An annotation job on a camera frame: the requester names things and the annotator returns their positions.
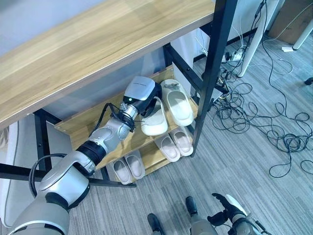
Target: wooden shelf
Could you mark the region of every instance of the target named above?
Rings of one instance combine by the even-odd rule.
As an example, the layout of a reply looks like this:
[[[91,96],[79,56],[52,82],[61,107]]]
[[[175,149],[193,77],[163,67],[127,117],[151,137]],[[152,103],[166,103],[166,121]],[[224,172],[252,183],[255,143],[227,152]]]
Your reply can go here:
[[[164,79],[169,79],[169,78],[174,78],[173,74],[173,67],[169,66],[166,70],[156,73],[151,76],[153,80],[156,82],[161,82]],[[71,138],[71,143],[73,149],[76,149],[79,147],[83,142],[85,142],[94,128],[96,122],[99,119],[99,116],[102,112],[102,109],[107,102],[112,102],[115,105],[119,105],[120,101],[122,100],[123,94],[119,94],[117,96],[114,96],[113,98],[106,100],[102,102],[101,104],[86,110],[80,114],[77,114],[70,119],[66,121],[62,121],[55,125],[55,128],[65,131],[70,135]],[[197,111],[198,107],[194,103],[192,99],[189,99],[191,108],[194,113],[194,117],[197,116]],[[167,118],[167,123],[168,123],[168,130],[167,132],[170,132],[177,128],[178,126],[174,123],[174,120],[172,119],[172,116],[166,106],[164,106],[165,109],[165,114]],[[102,125],[103,126],[107,120],[110,117],[110,112],[105,114]],[[108,163],[128,154],[129,152],[142,148],[143,146],[153,142],[154,138],[158,138],[159,136],[146,136],[145,134],[142,133],[141,128],[139,125],[137,125],[136,131],[134,133],[130,133],[127,138],[122,141],[117,148],[109,153],[97,166],[97,169],[104,167]]]
[[[0,129],[213,20],[210,0],[107,0],[0,58]]]

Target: gray carpet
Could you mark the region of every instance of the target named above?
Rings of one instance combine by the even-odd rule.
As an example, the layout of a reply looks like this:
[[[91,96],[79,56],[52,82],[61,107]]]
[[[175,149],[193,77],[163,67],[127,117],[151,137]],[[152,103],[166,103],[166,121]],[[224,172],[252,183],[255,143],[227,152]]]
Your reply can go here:
[[[313,85],[303,81],[313,75],[313,36],[295,52],[283,53],[285,43],[267,43],[269,52],[276,59],[284,58],[293,64],[293,73],[281,76],[273,73],[272,81],[282,89],[288,99],[288,114],[305,111],[313,117]],[[239,43],[229,48],[237,48]],[[195,63],[202,73],[205,59]],[[270,65],[262,47],[255,53],[253,64]],[[277,62],[277,70],[289,70],[289,64]],[[275,112],[275,102],[282,96],[267,82],[270,69],[250,67],[238,79],[253,85],[247,101],[253,101],[259,112]],[[273,235],[313,234],[313,176],[304,173],[301,160],[313,160],[313,152],[293,153],[290,173],[280,179],[271,178],[269,168],[288,161],[288,156],[275,149],[266,136],[255,128],[236,135],[219,131],[212,126],[212,109],[206,118],[194,158],[184,157],[137,181],[137,188],[92,187],[87,198],[70,212],[70,235],[149,235],[146,216],[155,213],[168,235],[188,235],[190,220],[184,200],[195,198],[201,216],[213,215],[222,210],[220,203],[211,196],[213,192],[231,194],[261,221]],[[301,133],[294,122],[277,120],[288,131]],[[313,166],[307,166],[311,172]],[[227,234],[228,228],[218,228]]]

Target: slipper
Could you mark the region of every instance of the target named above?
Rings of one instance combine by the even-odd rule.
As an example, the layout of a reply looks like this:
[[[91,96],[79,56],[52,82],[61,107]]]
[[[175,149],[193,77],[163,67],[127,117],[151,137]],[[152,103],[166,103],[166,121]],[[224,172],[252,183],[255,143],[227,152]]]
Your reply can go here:
[[[145,167],[139,150],[127,154],[124,158],[135,179],[139,180],[145,176]]]
[[[189,156],[193,153],[194,148],[184,127],[179,127],[169,134],[181,155]]]
[[[141,119],[141,130],[147,136],[164,134],[168,128],[162,101],[159,97],[154,97],[154,99],[156,99],[156,104],[152,113]]]
[[[162,100],[171,112],[177,126],[188,126],[194,120],[194,115],[182,85],[174,79],[161,82]]]
[[[177,147],[175,146],[173,140],[168,134],[154,140],[158,148],[161,150],[163,155],[170,162],[176,162],[180,158],[180,153]]]
[[[124,184],[130,184],[132,182],[132,174],[128,169],[125,158],[120,158],[116,160],[113,164],[113,170],[119,181]]]

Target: shoe rack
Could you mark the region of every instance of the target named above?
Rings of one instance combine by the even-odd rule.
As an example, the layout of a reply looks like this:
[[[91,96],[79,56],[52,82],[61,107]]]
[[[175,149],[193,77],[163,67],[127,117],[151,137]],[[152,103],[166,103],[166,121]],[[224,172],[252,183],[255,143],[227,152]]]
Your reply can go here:
[[[162,82],[165,79],[173,79],[173,66],[168,66],[165,70],[153,74],[150,78],[158,83]],[[112,98],[105,100],[90,109],[87,109],[81,113],[72,116],[67,120],[56,124],[55,128],[69,134],[72,148],[76,149],[88,138],[90,132],[92,131],[99,119],[104,105],[107,102],[111,102],[119,107],[119,104],[123,99],[123,95],[124,92],[117,94],[116,96],[113,96]],[[189,98],[189,102],[194,113],[194,117],[196,118],[198,106],[191,98]],[[176,129],[178,126],[174,123],[174,120],[172,119],[172,116],[166,106],[164,106],[164,109],[168,123],[167,133],[169,133],[172,130]],[[102,127],[107,122],[107,120],[110,118],[110,114],[110,111],[107,111],[105,113],[100,127]],[[134,133],[130,133],[127,138],[122,141],[113,152],[109,153],[97,165],[97,169],[103,168],[109,163],[137,149],[139,149],[141,153],[142,161],[146,170],[146,175],[160,169],[170,162],[164,157],[164,155],[161,153],[161,151],[158,149],[153,141],[155,138],[159,137],[160,136],[146,136],[145,134],[143,134],[141,131],[140,122],[138,122],[136,124],[136,130],[134,131]]]

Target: metal bar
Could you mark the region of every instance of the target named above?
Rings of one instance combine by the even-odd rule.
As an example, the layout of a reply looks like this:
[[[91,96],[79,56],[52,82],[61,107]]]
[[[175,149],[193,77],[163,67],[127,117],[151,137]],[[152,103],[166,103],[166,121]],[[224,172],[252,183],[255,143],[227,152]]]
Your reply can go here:
[[[101,168],[100,171],[101,171],[102,178],[104,180],[110,180],[110,177],[109,177],[108,170],[107,170],[106,166]]]
[[[195,129],[194,129],[194,127],[193,127],[192,125],[188,125],[188,126],[187,126],[187,129],[188,129],[188,131],[190,131],[190,133],[191,133],[192,135],[194,134]]]
[[[193,138],[193,147],[197,149],[199,137],[206,113],[210,106],[213,89],[216,84],[222,57],[226,47],[230,27],[234,17],[237,0],[216,0],[212,22],[208,57],[203,74],[203,86],[200,92],[198,115]]]
[[[10,180],[23,180],[28,181],[28,176],[30,173],[30,168],[7,165],[0,163],[0,178],[10,179]],[[35,171],[35,181],[40,182],[45,176],[46,172],[42,170]],[[110,181],[110,180],[100,180],[88,178],[89,183],[95,186],[106,186],[106,187],[122,187],[122,188],[135,188],[136,184],[123,185],[120,182]]]
[[[37,141],[37,154],[38,159],[45,155],[50,154],[47,122],[45,119],[45,113],[43,110],[34,112],[35,115],[35,129],[36,129],[36,141]],[[51,159],[46,158],[39,162],[39,170],[50,171],[52,168]]]
[[[171,44],[166,44],[163,46],[164,50],[167,51],[168,55],[173,60],[174,64],[181,71],[181,73],[187,78],[191,85],[195,88],[197,92],[200,92],[202,87],[202,80],[198,75],[192,70],[192,68],[185,62],[185,60],[177,53],[177,51],[171,46]]]
[[[55,125],[55,124],[59,123],[60,121],[62,121],[61,119],[59,119],[58,117],[52,115],[51,113],[47,112],[44,109],[40,109],[39,111],[45,116],[46,121],[50,122],[53,125]]]
[[[200,29],[207,34],[207,36],[211,37],[212,34],[212,22],[209,22],[203,26],[200,27]]]
[[[10,180],[24,180],[28,181],[30,168],[0,164],[0,178]],[[40,182],[45,176],[46,172],[42,170],[35,171],[35,181]]]
[[[120,182],[110,181],[110,180],[99,180],[89,178],[89,183],[94,186],[103,186],[103,187],[120,187],[120,188],[135,188],[136,184],[123,185]]]
[[[168,67],[172,64],[173,60],[172,60],[171,55],[169,54],[169,52],[165,48],[166,45],[163,46],[163,53],[164,53],[165,67]]]

